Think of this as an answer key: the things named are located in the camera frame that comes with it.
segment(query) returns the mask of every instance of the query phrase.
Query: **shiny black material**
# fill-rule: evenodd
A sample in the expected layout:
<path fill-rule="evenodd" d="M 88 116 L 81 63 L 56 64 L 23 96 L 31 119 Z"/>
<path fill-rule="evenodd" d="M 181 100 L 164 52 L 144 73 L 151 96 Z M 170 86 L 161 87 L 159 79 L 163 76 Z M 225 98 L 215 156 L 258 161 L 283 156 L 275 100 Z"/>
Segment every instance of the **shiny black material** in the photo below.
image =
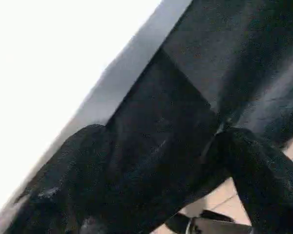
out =
<path fill-rule="evenodd" d="M 293 0 L 194 0 L 108 124 L 28 184 L 7 233 L 77 233 L 90 216 L 94 233 L 149 233 L 227 178 L 206 151 L 228 120 L 279 146 L 293 137 Z"/>

